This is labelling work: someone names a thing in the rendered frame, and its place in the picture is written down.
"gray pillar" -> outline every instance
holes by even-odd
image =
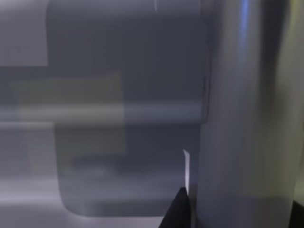
[[[304,1],[206,1],[198,227],[287,228],[303,145]]]

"black object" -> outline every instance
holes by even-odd
[[[186,188],[180,188],[159,228],[190,228],[191,207]]]
[[[304,228],[304,207],[295,201],[291,211],[289,228]]]

